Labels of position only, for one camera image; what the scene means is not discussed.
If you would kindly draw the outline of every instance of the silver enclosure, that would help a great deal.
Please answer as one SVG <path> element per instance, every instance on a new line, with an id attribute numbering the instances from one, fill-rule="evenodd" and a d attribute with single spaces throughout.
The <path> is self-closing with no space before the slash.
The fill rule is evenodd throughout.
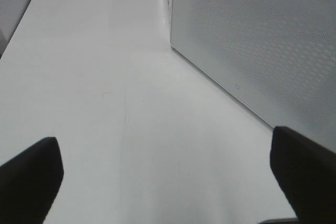
<path id="1" fill-rule="evenodd" d="M 270 125 L 336 152 L 336 0 L 173 0 L 171 44 Z"/>

